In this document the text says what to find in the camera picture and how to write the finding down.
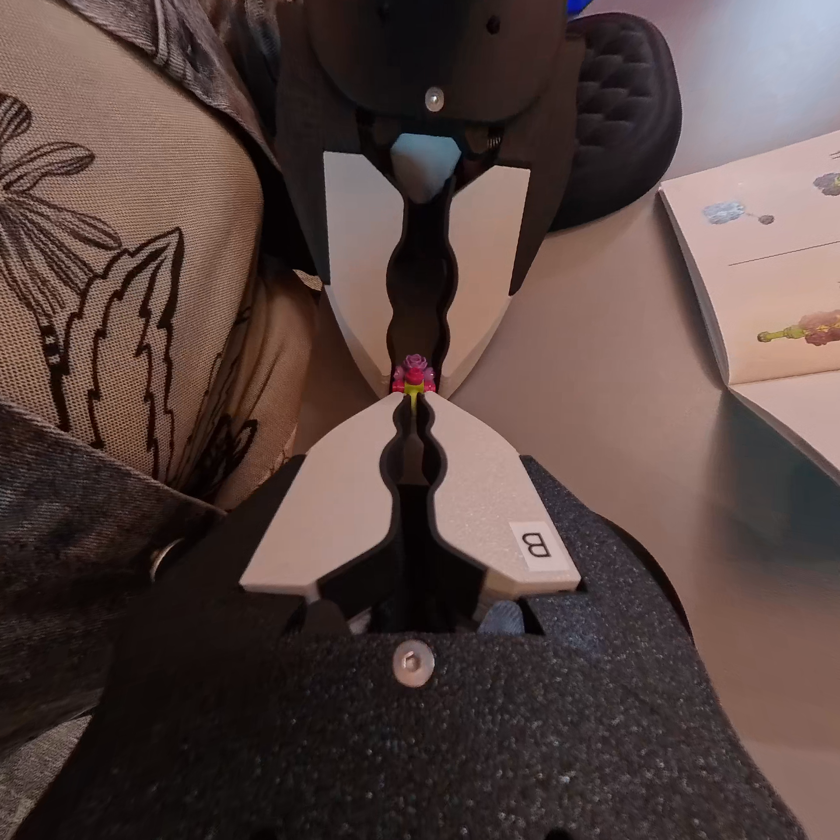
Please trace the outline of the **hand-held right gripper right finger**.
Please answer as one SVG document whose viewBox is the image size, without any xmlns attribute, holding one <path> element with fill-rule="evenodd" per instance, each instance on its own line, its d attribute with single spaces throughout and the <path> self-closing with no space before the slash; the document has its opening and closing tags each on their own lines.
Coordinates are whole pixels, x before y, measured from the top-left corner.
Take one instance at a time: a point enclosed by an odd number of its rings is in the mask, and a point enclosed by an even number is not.
<svg viewBox="0 0 840 840">
<path fill-rule="evenodd" d="M 581 583 L 518 451 L 440 395 L 418 400 L 436 573 L 454 602 L 516 601 Z"/>
</svg>

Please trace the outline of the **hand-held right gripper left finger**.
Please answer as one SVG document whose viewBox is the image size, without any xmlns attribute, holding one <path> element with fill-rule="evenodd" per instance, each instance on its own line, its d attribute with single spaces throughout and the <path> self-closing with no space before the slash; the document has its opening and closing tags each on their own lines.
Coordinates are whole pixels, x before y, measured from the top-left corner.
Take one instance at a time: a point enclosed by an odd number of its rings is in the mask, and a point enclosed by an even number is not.
<svg viewBox="0 0 840 840">
<path fill-rule="evenodd" d="M 387 396 L 310 448 L 240 586 L 307 602 L 382 602 L 396 588 L 400 502 L 391 475 L 411 418 Z"/>
</svg>

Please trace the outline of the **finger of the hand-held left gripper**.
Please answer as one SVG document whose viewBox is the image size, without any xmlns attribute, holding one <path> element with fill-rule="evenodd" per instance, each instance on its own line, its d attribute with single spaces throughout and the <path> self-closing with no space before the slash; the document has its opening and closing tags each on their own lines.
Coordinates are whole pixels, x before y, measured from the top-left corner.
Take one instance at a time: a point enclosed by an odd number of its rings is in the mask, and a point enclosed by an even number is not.
<svg viewBox="0 0 840 840">
<path fill-rule="evenodd" d="M 374 394 L 391 390 L 387 346 L 393 307 L 386 274 L 403 237 L 404 200 L 362 154 L 323 153 L 333 314 Z"/>
<path fill-rule="evenodd" d="M 463 384 L 508 309 L 529 179 L 528 169 L 495 165 L 450 205 L 448 242 L 457 277 L 446 313 L 448 349 L 438 386 L 443 397 Z"/>
</svg>

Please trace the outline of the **small purple toy brick flower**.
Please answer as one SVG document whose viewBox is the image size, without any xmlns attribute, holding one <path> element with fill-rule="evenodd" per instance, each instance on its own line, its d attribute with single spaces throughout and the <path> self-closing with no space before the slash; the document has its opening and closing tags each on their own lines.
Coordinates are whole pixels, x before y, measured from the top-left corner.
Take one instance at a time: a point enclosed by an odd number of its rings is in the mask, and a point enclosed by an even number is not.
<svg viewBox="0 0 840 840">
<path fill-rule="evenodd" d="M 397 364 L 392 374 L 392 393 L 408 395 L 412 415 L 417 414 L 417 398 L 437 391 L 434 368 L 420 353 L 410 353 Z"/>
</svg>

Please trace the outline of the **black quilted wrist rest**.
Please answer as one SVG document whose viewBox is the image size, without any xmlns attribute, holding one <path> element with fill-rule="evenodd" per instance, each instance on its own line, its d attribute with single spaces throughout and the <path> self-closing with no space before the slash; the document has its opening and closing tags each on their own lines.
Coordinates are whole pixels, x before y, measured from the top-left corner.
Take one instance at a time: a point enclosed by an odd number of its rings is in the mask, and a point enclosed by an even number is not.
<svg viewBox="0 0 840 840">
<path fill-rule="evenodd" d="M 655 25 L 610 12 L 576 17 L 567 30 L 584 56 L 570 176 L 551 233 L 614 214 L 659 184 L 683 116 L 673 57 Z"/>
</svg>

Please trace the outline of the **beige floral print garment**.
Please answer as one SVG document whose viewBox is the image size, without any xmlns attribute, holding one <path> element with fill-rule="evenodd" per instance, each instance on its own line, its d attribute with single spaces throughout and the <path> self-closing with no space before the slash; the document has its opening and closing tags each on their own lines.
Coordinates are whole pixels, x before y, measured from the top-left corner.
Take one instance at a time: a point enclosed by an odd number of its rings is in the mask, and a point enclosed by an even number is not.
<svg viewBox="0 0 840 840">
<path fill-rule="evenodd" d="M 225 510 L 291 456 L 322 291 L 279 6 L 1 3 L 2 396 Z"/>
</svg>

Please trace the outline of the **white instruction booklet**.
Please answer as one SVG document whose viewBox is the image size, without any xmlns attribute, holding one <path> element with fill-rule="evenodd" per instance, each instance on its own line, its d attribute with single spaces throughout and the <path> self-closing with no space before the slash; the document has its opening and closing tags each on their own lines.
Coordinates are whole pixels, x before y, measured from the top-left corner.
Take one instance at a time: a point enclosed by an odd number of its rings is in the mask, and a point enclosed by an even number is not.
<svg viewBox="0 0 840 840">
<path fill-rule="evenodd" d="M 725 386 L 838 482 L 839 132 L 658 194 Z"/>
</svg>

